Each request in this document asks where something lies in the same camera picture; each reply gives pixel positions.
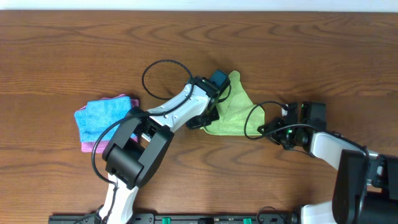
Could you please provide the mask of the green microfibre cloth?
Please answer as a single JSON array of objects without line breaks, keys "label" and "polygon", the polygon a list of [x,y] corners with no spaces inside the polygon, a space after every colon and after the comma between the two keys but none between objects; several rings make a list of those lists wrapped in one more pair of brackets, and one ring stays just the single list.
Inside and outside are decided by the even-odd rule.
[{"label": "green microfibre cloth", "polygon": [[201,129],[207,134],[217,136],[244,136],[244,124],[255,104],[243,89],[240,81],[241,74],[234,70],[228,76],[231,91],[227,88],[221,95],[222,98],[227,97],[227,99],[216,105],[219,120]]}]

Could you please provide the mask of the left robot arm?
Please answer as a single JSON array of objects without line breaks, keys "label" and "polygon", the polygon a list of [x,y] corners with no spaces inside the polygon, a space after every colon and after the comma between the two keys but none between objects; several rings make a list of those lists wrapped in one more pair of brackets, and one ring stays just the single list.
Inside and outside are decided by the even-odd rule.
[{"label": "left robot arm", "polygon": [[219,119],[216,104],[229,87],[225,75],[195,77],[161,106],[129,110],[103,151],[109,183],[104,205],[95,223],[127,223],[137,191],[152,178],[170,146],[174,133],[186,125],[198,129]]}]

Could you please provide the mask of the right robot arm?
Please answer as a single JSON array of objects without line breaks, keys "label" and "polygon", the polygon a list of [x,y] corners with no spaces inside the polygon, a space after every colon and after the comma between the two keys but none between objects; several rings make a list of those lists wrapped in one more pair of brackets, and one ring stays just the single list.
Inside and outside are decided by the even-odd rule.
[{"label": "right robot arm", "polygon": [[337,171],[333,198],[293,212],[268,213],[261,223],[397,223],[397,157],[380,154],[326,128],[326,106],[282,106],[282,117],[258,132],[286,151],[301,147]]}]

